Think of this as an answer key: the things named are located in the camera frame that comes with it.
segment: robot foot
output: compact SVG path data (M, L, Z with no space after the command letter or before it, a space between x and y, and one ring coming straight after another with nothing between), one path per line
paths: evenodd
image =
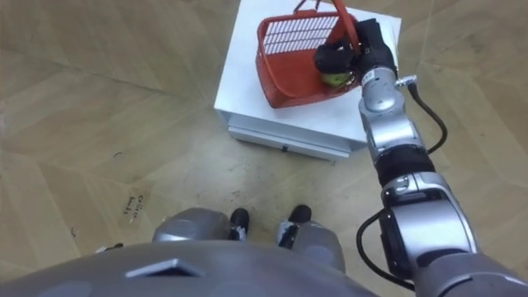
M291 212L287 221L280 223L279 232L277 233L277 242L279 247L293 247L295 236L299 226L308 223L312 219L312 209L307 205L297 205Z
M249 213L243 208L237 208L231 214L231 229L228 240L245 241L249 231Z

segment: red basket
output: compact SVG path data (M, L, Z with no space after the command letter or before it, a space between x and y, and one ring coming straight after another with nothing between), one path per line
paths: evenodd
M265 19L258 27L257 72L262 89L273 108L299 106L340 96L358 83L332 88L326 85L315 68L318 46L340 40L345 34L355 54L360 53L354 28L356 19L341 0L332 0L336 12L299 10L290 16Z

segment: laminate floor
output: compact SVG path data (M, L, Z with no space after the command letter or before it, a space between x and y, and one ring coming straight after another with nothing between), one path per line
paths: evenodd
M528 2L346 4L403 18L400 70L417 73L450 130L436 166L483 250L528 277ZM239 143L219 123L212 103L237 9L236 0L2 0L3 281L147 242L163 218L195 205L245 206L250 238L271 241L307 203L338 234L353 278L407 294L357 255L355 231L380 207L366 150L330 163ZM434 122L411 101L408 112L434 144ZM140 196L138 218L124 215ZM381 264L378 234L373 226L365 245Z

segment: basket handle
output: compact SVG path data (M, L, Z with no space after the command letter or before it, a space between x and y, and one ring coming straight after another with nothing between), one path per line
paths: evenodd
M303 4L306 2L306 0L301 0L299 5L294 9L294 13L298 13L298 10L303 6ZM319 3L321 0L315 0L315 10L317 11L319 9ZM357 37L356 28L354 27L354 22L356 21L355 17L350 18L349 13L347 12L347 9L343 5L343 2L341 0L332 0L333 5L336 7L337 14L339 14L339 18L343 22L343 25L346 28L346 34L348 35L348 38L350 39L350 42L352 43L352 48L354 50L354 54L361 54L361 48L360 48L360 41Z

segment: white box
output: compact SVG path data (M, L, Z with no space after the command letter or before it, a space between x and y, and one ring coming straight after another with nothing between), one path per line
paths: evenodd
M273 109L257 76L257 28L267 17L292 14L299 0L242 0L229 44L214 108L235 138L317 158L348 158L365 146L358 103L361 89L327 101ZM305 9L314 2L306 2ZM347 8L358 21L376 18L385 43L397 57L401 19ZM335 11L321 2L320 12Z

